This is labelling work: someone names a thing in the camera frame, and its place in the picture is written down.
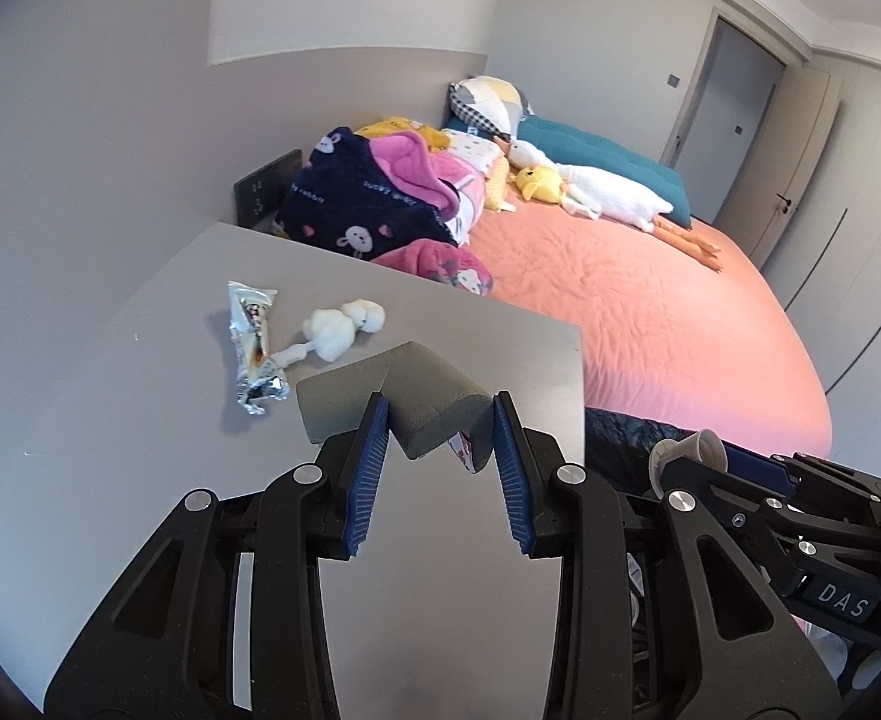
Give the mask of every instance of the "wooden door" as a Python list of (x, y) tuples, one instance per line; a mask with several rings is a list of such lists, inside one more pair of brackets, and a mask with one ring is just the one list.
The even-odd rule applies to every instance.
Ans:
[(757, 140), (715, 220), (763, 265), (810, 183), (840, 106), (839, 76), (789, 67)]

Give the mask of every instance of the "crumpled foil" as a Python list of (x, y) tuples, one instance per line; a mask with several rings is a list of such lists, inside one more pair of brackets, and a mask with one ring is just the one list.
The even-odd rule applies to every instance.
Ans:
[(284, 400), (290, 394), (287, 377), (270, 358), (266, 321), (276, 290), (255, 290), (231, 281), (230, 338), (237, 348), (237, 403), (250, 415), (266, 413), (266, 400)]

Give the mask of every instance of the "white polka dot pillow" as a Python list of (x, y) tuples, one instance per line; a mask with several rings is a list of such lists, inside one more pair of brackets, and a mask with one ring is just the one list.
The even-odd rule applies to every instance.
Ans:
[(477, 138), (476, 135), (468, 135), (466, 132), (458, 132), (456, 129), (445, 129), (444, 134), (450, 137), (450, 146), (447, 151), (456, 154), (465, 162), (469, 162), (484, 175), (487, 175), (494, 163), (504, 156), (496, 143)]

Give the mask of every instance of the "paper cup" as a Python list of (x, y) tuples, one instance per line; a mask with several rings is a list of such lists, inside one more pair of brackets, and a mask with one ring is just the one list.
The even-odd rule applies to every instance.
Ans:
[(723, 442), (712, 430), (701, 430), (692, 436), (686, 437), (682, 442), (672, 439), (664, 439), (650, 451), (650, 485), (653, 487), (657, 498), (664, 497), (664, 488), (660, 485), (660, 476), (664, 472), (664, 466), (677, 458), (690, 458), (704, 466), (718, 471), (727, 471), (727, 450)]

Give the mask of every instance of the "gray foam piece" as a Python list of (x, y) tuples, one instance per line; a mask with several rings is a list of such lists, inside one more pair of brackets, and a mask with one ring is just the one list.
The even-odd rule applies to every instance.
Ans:
[(416, 460), (458, 432), (470, 437), (475, 470), (493, 451), (493, 401), (456, 367), (409, 341), (297, 384), (300, 415), (312, 443), (357, 430), (372, 392), (389, 400), (389, 426)]

